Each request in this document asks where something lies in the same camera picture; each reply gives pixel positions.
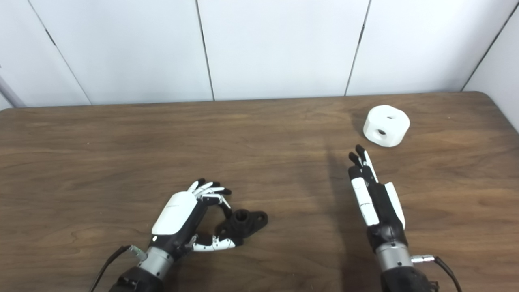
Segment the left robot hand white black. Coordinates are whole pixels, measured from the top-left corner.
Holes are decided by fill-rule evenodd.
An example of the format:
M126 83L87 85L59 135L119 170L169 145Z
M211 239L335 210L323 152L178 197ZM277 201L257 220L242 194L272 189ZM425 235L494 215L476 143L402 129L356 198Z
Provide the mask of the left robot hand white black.
M213 252L241 246L242 240L197 233L210 206L219 206L224 216L231 218L232 209L224 198L231 193L219 182L201 178L187 190L173 194L152 227L149 246L165 251L175 261L192 251Z

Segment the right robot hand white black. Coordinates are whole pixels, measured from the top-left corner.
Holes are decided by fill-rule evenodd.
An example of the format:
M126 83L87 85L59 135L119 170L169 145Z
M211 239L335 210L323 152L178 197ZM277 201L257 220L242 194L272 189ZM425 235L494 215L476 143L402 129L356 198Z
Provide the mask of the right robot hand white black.
M354 163L348 169L353 191L367 226L367 238L376 251L383 244L397 243L408 246L405 234L405 216L394 184L379 182L369 154L357 144L349 153Z

